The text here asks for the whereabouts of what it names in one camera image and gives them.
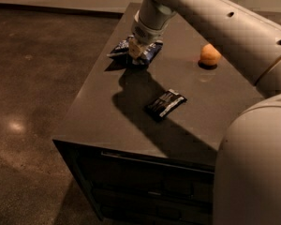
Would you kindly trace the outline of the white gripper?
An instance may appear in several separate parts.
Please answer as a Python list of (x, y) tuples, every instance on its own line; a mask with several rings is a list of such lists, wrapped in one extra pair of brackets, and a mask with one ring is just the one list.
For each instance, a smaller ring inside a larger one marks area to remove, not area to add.
[(134, 16), (131, 32), (134, 37), (128, 41), (128, 53), (133, 59), (141, 57), (147, 46), (156, 42), (163, 33), (163, 30), (149, 28), (141, 21), (140, 13)]

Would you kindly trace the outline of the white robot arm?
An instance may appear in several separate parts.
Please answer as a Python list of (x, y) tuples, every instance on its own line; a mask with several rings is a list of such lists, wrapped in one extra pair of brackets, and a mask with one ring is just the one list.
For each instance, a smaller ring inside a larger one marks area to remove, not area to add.
[(182, 16), (231, 65), (224, 82), (262, 101), (243, 111), (218, 147), (214, 225), (281, 225), (281, 25), (230, 0), (143, 0), (132, 23), (139, 56)]

